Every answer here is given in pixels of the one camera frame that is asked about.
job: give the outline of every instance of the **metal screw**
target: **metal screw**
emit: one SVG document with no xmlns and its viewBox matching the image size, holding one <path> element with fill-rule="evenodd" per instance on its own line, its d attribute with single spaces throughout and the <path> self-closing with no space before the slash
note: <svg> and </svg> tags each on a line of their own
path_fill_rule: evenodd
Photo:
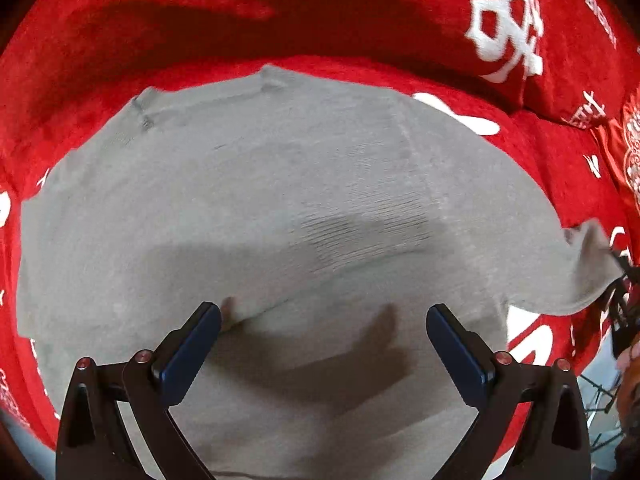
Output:
<svg viewBox="0 0 640 480">
<path fill-rule="evenodd" d="M 498 361 L 501 365 L 510 365 L 511 363 L 513 363 L 513 357 L 511 357 L 511 354 L 509 352 L 496 352 L 495 360 Z"/>
<path fill-rule="evenodd" d="M 142 365 L 144 363 L 148 363 L 149 361 L 151 361 L 151 357 L 153 356 L 153 354 L 154 353 L 151 350 L 141 350 L 140 352 L 135 354 L 133 358 L 136 360 L 137 363 Z"/>
<path fill-rule="evenodd" d="M 556 365 L 563 372 L 568 372 L 569 370 L 571 370 L 571 363 L 569 361 L 567 361 L 566 359 L 563 359 L 563 358 L 558 359 L 558 361 L 556 361 Z"/>
<path fill-rule="evenodd" d="M 78 362 L 76 363 L 76 368 L 78 368 L 78 370 L 84 370 L 85 368 L 88 368 L 90 365 L 91 365 L 91 358 L 83 357 L 82 359 L 78 360 Z"/>
</svg>

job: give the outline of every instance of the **silver bolt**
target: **silver bolt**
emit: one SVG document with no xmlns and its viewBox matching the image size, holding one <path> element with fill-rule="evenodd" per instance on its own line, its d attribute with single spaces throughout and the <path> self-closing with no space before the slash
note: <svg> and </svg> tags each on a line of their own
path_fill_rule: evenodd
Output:
<svg viewBox="0 0 640 480">
<path fill-rule="evenodd" d="M 137 363 L 142 365 L 144 363 L 148 363 L 149 361 L 151 361 L 151 357 L 153 354 L 154 353 L 151 350 L 141 350 L 140 352 L 135 354 L 133 358 L 136 360 Z"/>
<path fill-rule="evenodd" d="M 91 358 L 83 357 L 82 359 L 78 360 L 78 362 L 76 363 L 76 368 L 78 368 L 78 370 L 84 370 L 85 368 L 88 368 L 90 365 L 91 365 Z"/>
<path fill-rule="evenodd" d="M 563 372 L 568 372 L 569 370 L 571 370 L 571 363 L 569 361 L 567 361 L 566 359 L 562 359 L 562 358 L 558 359 L 558 361 L 556 361 L 556 365 Z"/>
<path fill-rule="evenodd" d="M 501 365 L 510 365 L 511 363 L 513 363 L 513 357 L 511 357 L 511 354 L 509 352 L 496 352 L 495 360 L 498 361 Z"/>
</svg>

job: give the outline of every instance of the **red blanket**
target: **red blanket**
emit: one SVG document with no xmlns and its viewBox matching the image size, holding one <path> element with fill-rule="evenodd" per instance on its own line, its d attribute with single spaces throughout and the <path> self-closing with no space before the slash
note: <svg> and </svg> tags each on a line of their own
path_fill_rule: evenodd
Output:
<svg viewBox="0 0 640 480">
<path fill-rule="evenodd" d="M 69 149 L 149 85 L 184 88 L 275 60 L 314 75 L 432 94 L 457 115 L 498 124 L 487 139 L 537 181 L 563 226 L 595 216 L 624 250 L 630 243 L 622 206 L 591 137 L 503 111 L 526 104 L 583 127 L 620 109 L 638 82 L 636 45 L 615 9 L 594 1 L 39 0 L 0 57 L 0 401 L 54 445 L 57 421 L 33 346 L 15 328 L 19 204 Z M 571 12 L 559 10 L 565 7 Z M 581 370 L 601 334 L 593 310 L 566 318 L 510 314 L 510 348 L 521 360 L 564 356 Z M 501 450 L 513 445 L 518 424 L 522 419 Z"/>
</svg>

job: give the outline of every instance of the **red fabric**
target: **red fabric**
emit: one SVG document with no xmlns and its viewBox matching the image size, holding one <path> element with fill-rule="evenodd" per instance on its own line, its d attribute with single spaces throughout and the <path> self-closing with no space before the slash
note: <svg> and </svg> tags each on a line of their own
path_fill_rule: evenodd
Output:
<svg viewBox="0 0 640 480">
<path fill-rule="evenodd" d="M 537 8 L 535 0 L 526 1 Z M 480 76 L 503 67 L 514 52 L 513 44 L 507 42 L 500 59 L 479 59 L 467 34 L 472 6 L 477 5 L 472 0 L 37 1 L 0 57 L 0 191 L 6 190 L 11 199 L 0 233 L 0 286 L 5 291 L 0 307 L 2 403 L 18 410 L 34 434 L 53 446 L 57 421 L 30 342 L 18 337 L 15 329 L 20 201 L 37 192 L 38 181 L 69 149 L 87 140 L 149 85 L 179 89 L 247 75 L 275 60 L 314 75 L 390 86 L 409 94 L 432 93 L 457 114 L 500 124 L 500 132 L 488 137 L 489 142 L 511 155 L 545 190 L 564 225 L 597 216 L 608 233 L 614 225 L 624 229 L 616 237 L 624 248 L 628 229 L 617 220 L 620 206 L 607 197 L 604 165 L 603 180 L 596 184 L 586 173 L 585 159 L 580 166 L 581 156 L 592 148 L 580 144 L 584 133 L 561 126 L 553 130 L 524 112 L 510 118 L 494 104 L 509 110 L 526 104 L 561 121 L 582 105 L 583 91 L 593 91 L 607 113 L 619 109 L 630 88 L 628 80 L 634 87 L 638 82 L 636 58 L 627 57 L 631 50 L 636 55 L 636 45 L 605 0 L 596 1 L 617 38 L 613 51 L 584 0 L 575 0 L 575 5 L 574 0 L 537 1 L 543 27 L 534 24 L 526 39 L 538 36 L 532 54 L 542 57 L 542 74 L 524 79 L 524 62 L 519 59 L 502 83 Z M 515 0 L 510 7 L 518 25 L 524 6 L 525 0 Z M 483 15 L 482 30 L 492 36 L 491 15 Z M 534 56 L 528 59 L 533 63 Z M 603 59 L 606 72 L 600 65 Z M 446 80 L 485 100 L 400 69 Z M 578 142 L 571 153 L 563 151 L 568 150 L 568 139 Z M 530 344 L 535 334 L 550 333 L 548 352 L 534 351 L 546 362 L 567 357 L 580 370 L 593 357 L 601 331 L 599 316 L 591 310 L 570 318 L 540 316 L 514 335 L 510 348 Z M 519 420 L 501 450 L 513 445 Z"/>
<path fill-rule="evenodd" d="M 640 88 L 620 117 L 591 131 L 623 202 L 632 251 L 640 254 Z"/>
</svg>

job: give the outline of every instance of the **gray shirt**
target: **gray shirt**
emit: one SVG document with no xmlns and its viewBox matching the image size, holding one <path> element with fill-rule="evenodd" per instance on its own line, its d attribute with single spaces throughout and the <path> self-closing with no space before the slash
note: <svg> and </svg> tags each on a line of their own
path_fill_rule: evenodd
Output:
<svg viewBox="0 0 640 480">
<path fill-rule="evenodd" d="M 62 408 L 74 363 L 154 348 L 233 296 L 172 409 L 220 478 L 425 479 L 465 433 L 424 329 L 493 349 L 510 305 L 570 314 L 621 274 L 507 155 L 397 92 L 273 66 L 147 89 L 22 210 L 18 328 Z"/>
</svg>

